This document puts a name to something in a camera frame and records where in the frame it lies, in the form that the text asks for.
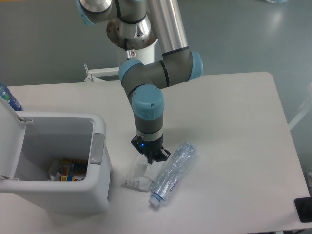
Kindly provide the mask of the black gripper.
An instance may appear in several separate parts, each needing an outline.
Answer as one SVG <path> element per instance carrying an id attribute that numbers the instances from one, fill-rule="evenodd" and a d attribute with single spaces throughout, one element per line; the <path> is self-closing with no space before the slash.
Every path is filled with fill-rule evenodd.
<path id="1" fill-rule="evenodd" d="M 144 141 L 142 136 L 134 136 L 131 144 L 146 158 L 151 155 L 152 163 L 166 161 L 171 155 L 170 151 L 163 148 L 163 136 L 154 141 Z"/>

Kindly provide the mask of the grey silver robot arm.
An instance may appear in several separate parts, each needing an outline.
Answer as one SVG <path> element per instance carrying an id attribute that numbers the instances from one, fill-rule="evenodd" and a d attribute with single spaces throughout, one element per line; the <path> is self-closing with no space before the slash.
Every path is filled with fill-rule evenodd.
<path id="1" fill-rule="evenodd" d="M 110 41 L 125 61 L 118 76 L 134 113 L 131 143 L 148 163 L 166 161 L 162 89 L 198 78 L 203 62 L 188 46 L 176 0 L 78 0 L 87 25 L 107 22 Z"/>

